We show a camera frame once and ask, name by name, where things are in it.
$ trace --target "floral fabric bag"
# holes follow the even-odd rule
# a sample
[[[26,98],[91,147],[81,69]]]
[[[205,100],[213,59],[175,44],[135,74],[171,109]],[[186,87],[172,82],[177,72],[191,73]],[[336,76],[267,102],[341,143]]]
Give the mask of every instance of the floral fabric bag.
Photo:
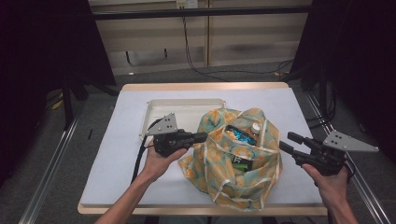
[[[260,129],[253,134],[253,144],[238,138],[239,133],[249,133],[252,125]],[[221,108],[203,115],[198,132],[208,137],[194,145],[193,155],[179,160],[184,176],[219,206],[263,209],[282,171],[279,130],[259,108],[244,112]]]

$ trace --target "hand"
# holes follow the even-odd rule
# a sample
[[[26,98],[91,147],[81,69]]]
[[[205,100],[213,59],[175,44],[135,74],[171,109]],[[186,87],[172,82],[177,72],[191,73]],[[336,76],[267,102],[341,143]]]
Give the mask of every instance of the hand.
[[[338,175],[331,176],[321,175],[315,167],[309,164],[303,164],[302,167],[318,184],[320,196],[327,208],[347,200],[348,170],[346,167],[343,167]]]
[[[156,181],[165,173],[173,161],[180,159],[187,152],[186,148],[182,148],[169,157],[164,158],[155,151],[152,141],[150,141],[148,145],[151,147],[148,148],[146,163],[141,175],[146,175],[150,182]]]
[[[347,202],[348,169],[343,167],[338,175],[324,176],[309,164],[302,167],[318,184],[320,197],[335,223],[358,223]]]

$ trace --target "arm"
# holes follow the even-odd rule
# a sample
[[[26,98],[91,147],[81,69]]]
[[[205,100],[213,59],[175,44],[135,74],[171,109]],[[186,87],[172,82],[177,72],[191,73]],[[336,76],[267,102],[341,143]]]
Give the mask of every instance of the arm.
[[[142,172],[96,223],[126,223],[150,184],[162,176],[169,165],[173,161],[180,159],[186,152],[187,149],[183,148],[168,158],[164,158],[155,152],[154,147],[149,147],[148,156]]]
[[[320,197],[335,223],[358,223],[347,201],[347,168],[343,167],[338,175],[323,176],[309,164],[303,164],[302,167],[318,184]]]

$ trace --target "metal plate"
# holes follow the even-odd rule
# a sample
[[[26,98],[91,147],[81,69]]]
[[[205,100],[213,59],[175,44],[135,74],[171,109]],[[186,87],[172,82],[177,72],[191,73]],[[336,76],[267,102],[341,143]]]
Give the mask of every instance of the metal plate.
[[[186,132],[196,133],[201,117],[209,110],[224,108],[225,101],[214,99],[153,99],[148,102],[145,121],[143,123],[142,138],[147,134],[149,125],[156,119],[161,119],[168,114],[174,114],[177,127]]]
[[[174,133],[177,131],[177,122],[175,113],[170,113],[168,116],[165,116],[158,123],[154,124],[148,132],[146,136],[160,134],[160,133]]]
[[[373,147],[344,133],[333,130],[323,141],[323,145],[343,151],[377,152],[378,147]]]

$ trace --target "white table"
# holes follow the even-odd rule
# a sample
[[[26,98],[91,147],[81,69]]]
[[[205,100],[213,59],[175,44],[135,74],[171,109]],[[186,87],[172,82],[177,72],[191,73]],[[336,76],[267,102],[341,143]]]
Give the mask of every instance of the white table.
[[[226,107],[261,108],[282,133],[282,141],[298,150],[309,148],[287,139],[287,132],[312,137],[294,93],[285,83],[167,83],[130,84],[120,92],[106,134],[78,204],[81,214],[103,214],[128,188],[141,145],[139,134],[154,99],[220,98]],[[196,189],[174,162],[153,183],[134,210],[135,215],[192,216],[327,216],[318,189],[291,155],[282,152],[284,170],[262,211],[242,213],[215,205]]]

